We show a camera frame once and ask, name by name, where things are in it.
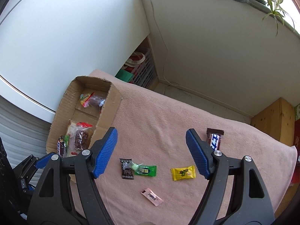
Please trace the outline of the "yellow candy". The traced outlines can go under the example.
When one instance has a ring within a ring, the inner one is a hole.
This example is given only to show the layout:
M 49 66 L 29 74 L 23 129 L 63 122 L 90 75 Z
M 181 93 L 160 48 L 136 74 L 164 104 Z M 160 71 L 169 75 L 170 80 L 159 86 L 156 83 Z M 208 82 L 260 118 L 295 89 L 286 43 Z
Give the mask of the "yellow candy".
M 170 171 L 171 171 L 171 176 L 173 181 L 196 178 L 195 166 L 188 166 L 183 168 L 171 168 Z

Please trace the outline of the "Snickers bar Chinese label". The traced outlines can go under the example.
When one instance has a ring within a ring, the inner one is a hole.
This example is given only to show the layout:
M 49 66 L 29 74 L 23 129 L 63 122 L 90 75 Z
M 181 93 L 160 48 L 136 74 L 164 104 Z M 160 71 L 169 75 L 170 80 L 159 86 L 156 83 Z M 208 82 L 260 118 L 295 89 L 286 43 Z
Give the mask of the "Snickers bar Chinese label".
M 221 139 L 224 135 L 223 130 L 207 128 L 207 142 L 213 150 L 220 150 Z

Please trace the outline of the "black candy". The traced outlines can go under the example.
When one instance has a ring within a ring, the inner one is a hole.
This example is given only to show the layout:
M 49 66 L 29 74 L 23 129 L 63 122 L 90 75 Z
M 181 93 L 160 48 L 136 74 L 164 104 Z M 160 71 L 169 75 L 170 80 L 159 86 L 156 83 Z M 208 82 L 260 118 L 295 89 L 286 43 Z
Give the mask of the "black candy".
M 121 177 L 122 179 L 134 179 L 134 175 L 132 173 L 132 169 L 130 168 L 130 162 L 132 161 L 130 158 L 120 158 L 121 162 Z

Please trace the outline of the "packaged sliced toast bread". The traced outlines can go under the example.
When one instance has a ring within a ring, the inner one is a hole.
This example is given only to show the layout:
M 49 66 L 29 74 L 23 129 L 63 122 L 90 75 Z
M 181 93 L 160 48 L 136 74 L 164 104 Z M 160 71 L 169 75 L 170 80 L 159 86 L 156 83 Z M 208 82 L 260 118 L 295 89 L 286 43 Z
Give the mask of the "packaged sliced toast bread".
M 67 150 L 66 150 L 66 156 L 65 157 L 70 157 L 70 156 L 74 156 L 74 155 L 71 155 L 71 151 L 70 151 L 70 135 L 71 135 L 71 130 L 73 130 L 73 128 L 75 127 L 75 124 L 77 122 L 73 121 L 73 120 L 69 120 L 69 124 L 68 124 L 68 127 L 67 127 L 67 132 L 64 136 L 64 140 L 66 142 L 66 145 L 67 145 Z

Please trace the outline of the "Snickers bar English label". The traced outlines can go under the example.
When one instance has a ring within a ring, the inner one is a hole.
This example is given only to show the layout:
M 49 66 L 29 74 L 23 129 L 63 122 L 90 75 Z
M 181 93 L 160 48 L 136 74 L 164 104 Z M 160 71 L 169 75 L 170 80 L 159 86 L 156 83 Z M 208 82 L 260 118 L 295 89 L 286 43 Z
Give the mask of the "Snickers bar English label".
M 57 141 L 57 154 L 61 158 L 64 158 L 66 156 L 66 150 L 67 150 L 67 145 L 65 142 L 65 137 L 60 136 Z

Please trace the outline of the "green candy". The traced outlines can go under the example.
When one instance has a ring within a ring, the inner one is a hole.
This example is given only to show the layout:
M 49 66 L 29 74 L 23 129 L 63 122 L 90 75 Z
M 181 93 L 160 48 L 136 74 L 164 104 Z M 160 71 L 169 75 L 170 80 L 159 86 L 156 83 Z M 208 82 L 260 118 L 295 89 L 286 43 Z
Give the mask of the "green candy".
M 137 175 L 155 177 L 157 174 L 157 166 L 145 166 L 143 164 L 136 164 L 134 162 L 129 163 L 129 167 Z

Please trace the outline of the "pink sachet packet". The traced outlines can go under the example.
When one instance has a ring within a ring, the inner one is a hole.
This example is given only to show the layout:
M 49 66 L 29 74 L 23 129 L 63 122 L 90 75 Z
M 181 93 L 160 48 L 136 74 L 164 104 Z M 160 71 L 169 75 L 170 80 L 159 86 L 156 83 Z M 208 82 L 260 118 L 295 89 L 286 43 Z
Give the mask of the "pink sachet packet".
M 147 198 L 153 205 L 159 206 L 161 205 L 164 201 L 157 196 L 150 188 L 146 188 L 141 192 L 141 194 Z

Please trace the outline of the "date snack clear red bag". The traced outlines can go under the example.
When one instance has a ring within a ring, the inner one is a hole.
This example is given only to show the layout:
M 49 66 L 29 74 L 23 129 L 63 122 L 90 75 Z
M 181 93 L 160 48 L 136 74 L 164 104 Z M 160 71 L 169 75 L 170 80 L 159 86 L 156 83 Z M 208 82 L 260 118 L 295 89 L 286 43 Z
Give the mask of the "date snack clear red bag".
M 86 122 L 77 122 L 70 135 L 71 155 L 78 155 L 80 151 L 89 148 L 93 125 Z

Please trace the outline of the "brown cardboard box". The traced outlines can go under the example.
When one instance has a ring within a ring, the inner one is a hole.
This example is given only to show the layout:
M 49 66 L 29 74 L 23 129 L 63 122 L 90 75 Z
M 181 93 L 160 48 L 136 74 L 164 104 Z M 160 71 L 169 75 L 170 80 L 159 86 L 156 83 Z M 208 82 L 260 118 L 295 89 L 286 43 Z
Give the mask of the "brown cardboard box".
M 83 94 L 94 93 L 104 98 L 102 107 L 84 107 L 80 103 Z M 117 88 L 109 81 L 90 76 L 78 76 L 67 87 L 58 105 L 52 121 L 46 142 L 46 152 L 57 152 L 57 141 L 60 136 L 67 133 L 71 123 L 84 122 L 92 125 L 87 141 L 87 149 L 104 137 L 107 130 L 112 126 L 116 112 L 121 103 L 122 96 Z

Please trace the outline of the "white radiator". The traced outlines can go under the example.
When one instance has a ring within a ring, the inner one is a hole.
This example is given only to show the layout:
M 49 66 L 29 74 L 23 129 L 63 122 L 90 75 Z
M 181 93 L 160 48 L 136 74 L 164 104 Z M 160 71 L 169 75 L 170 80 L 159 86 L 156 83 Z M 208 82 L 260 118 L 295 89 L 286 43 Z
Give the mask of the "white radiator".
M 1 140 L 12 168 L 29 155 L 45 156 L 50 123 L 23 111 L 3 97 L 0 104 Z

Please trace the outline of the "wooden crate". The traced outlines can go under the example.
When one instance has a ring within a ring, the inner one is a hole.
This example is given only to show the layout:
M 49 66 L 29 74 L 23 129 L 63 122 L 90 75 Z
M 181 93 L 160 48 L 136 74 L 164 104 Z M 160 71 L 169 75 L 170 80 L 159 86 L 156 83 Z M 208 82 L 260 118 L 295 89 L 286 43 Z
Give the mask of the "wooden crate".
M 283 98 L 277 99 L 251 119 L 251 126 L 287 146 L 293 145 L 294 123 L 294 107 Z

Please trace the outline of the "white plastic storage basket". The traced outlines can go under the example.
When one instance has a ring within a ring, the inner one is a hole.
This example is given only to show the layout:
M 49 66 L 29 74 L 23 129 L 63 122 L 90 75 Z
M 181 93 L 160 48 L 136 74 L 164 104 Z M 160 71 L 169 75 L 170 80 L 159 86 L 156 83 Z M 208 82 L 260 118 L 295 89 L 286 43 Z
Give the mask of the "white plastic storage basket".
M 135 49 L 115 77 L 143 88 L 155 89 L 158 84 L 158 76 L 148 37 Z

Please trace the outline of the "white cabinet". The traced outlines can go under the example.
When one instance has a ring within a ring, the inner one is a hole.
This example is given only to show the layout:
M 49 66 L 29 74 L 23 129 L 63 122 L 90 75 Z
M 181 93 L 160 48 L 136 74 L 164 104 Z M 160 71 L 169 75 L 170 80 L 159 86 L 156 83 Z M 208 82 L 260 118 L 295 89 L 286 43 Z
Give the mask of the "white cabinet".
M 141 0 L 9 0 L 1 13 L 1 96 L 52 122 L 77 76 L 115 75 L 149 35 Z

